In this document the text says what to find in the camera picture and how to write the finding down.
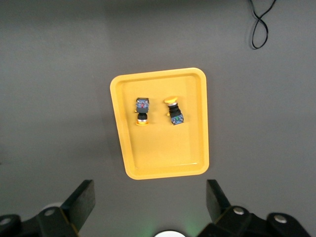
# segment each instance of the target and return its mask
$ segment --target yellow tray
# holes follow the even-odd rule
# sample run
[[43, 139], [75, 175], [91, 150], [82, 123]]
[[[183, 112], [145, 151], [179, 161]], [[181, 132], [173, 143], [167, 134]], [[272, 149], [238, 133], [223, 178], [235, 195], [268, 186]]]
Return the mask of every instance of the yellow tray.
[[[110, 86], [126, 173], [154, 179], [209, 167], [205, 74], [197, 68], [122, 75]], [[177, 96], [184, 123], [173, 125], [164, 99]], [[137, 126], [136, 99], [149, 98], [148, 125]]]

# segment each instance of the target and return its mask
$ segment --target screw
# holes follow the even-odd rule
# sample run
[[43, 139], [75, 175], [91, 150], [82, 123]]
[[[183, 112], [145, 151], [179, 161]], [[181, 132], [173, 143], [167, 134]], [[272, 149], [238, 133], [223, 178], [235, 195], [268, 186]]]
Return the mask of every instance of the screw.
[[47, 210], [47, 211], [44, 213], [44, 215], [45, 215], [45, 216], [50, 216], [50, 215], [54, 214], [54, 212], [55, 212], [55, 209], [50, 209], [50, 210]]
[[287, 222], [286, 218], [281, 215], [275, 215], [275, 220], [282, 224], [285, 224]]
[[11, 221], [11, 218], [4, 218], [2, 221], [0, 221], [0, 226], [4, 226], [8, 224]]
[[234, 213], [236, 213], [237, 215], [243, 215], [243, 214], [245, 214], [245, 212], [243, 211], [243, 209], [240, 208], [240, 207], [235, 207], [235, 208], [234, 208]]

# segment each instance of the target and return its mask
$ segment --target gray table surface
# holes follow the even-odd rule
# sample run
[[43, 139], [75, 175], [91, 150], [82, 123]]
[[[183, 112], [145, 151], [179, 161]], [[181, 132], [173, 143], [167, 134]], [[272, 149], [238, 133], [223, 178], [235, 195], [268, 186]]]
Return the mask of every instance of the gray table surface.
[[[262, 13], [272, 1], [254, 2]], [[291, 214], [315, 236], [315, 12], [278, 0], [252, 50], [246, 0], [0, 1], [0, 215], [26, 220], [94, 179], [82, 237], [195, 237], [217, 179], [231, 203]], [[110, 82], [186, 67], [207, 76], [210, 168], [132, 180]]]

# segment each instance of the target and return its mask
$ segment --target gray background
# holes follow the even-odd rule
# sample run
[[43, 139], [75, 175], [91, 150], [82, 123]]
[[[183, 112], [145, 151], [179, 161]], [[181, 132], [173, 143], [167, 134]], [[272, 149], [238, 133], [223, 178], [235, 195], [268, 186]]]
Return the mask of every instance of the gray background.
[[[259, 13], [271, 2], [254, 1]], [[316, 1], [278, 0], [252, 50], [247, 0], [0, 1], [0, 214], [26, 220], [94, 179], [81, 236], [195, 237], [217, 179], [231, 203], [291, 214], [314, 235], [315, 12]], [[132, 180], [110, 82], [185, 67], [207, 76], [210, 168]]]

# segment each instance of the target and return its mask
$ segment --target black cable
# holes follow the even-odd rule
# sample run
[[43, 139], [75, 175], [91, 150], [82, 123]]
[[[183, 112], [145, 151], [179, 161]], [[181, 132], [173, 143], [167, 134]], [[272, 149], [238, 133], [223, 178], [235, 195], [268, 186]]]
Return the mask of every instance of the black cable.
[[[267, 26], [267, 24], [262, 20], [262, 17], [263, 17], [264, 15], [266, 15], [266, 14], [272, 9], [272, 7], [274, 6], [274, 4], [275, 4], [275, 2], [276, 2], [277, 0], [274, 0], [274, 1], [272, 2], [271, 6], [269, 7], [269, 9], [268, 9], [265, 13], [263, 13], [261, 16], [258, 16], [258, 15], [257, 15], [256, 10], [255, 10], [255, 6], [253, 5], [252, 0], [249, 0], [249, 1], [250, 1], [250, 5], [251, 5], [252, 12], [253, 12], [253, 14], [255, 15], [255, 17], [257, 18], [256, 25], [255, 25], [255, 27], [253, 28], [253, 32], [252, 32], [251, 44], [252, 44], [253, 49], [259, 49], [259, 48], [262, 48], [262, 47], [266, 44], [266, 42], [267, 42], [267, 40], [268, 40], [268, 34], [269, 34], [268, 26]], [[256, 32], [257, 25], [258, 25], [259, 22], [260, 22], [260, 23], [264, 26], [264, 28], [266, 29], [266, 39], [265, 39], [265, 41], [263, 42], [262, 45], [260, 45], [259, 47], [257, 47], [257, 46], [255, 46], [255, 44], [254, 44], [254, 42], [253, 42], [253, 38], [254, 38], [254, 36], [255, 36], [255, 32]]]

